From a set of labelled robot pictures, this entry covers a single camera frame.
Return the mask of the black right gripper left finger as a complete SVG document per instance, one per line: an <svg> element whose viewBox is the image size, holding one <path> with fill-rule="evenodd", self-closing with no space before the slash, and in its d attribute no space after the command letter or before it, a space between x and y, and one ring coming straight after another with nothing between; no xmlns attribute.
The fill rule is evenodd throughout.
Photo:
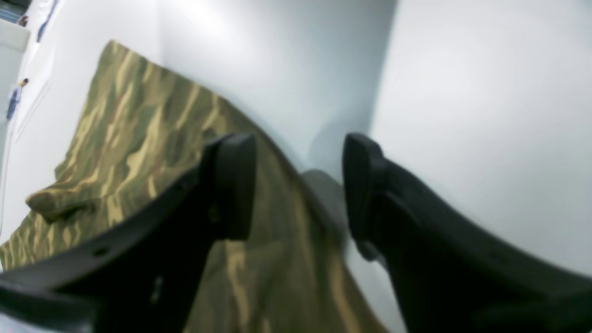
<svg viewBox="0 0 592 333"><path fill-rule="evenodd" d="M209 142L199 165L123 223L1 275L1 314L63 333L179 333L215 241L252 224L256 140Z"/></svg>

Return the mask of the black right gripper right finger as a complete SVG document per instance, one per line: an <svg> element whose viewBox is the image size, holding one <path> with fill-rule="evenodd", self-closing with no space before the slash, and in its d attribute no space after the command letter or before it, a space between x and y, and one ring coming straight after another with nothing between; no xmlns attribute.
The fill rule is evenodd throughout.
<svg viewBox="0 0 592 333"><path fill-rule="evenodd" d="M342 155L351 236L383 259L409 333L589 333L591 279L472 223L366 135Z"/></svg>

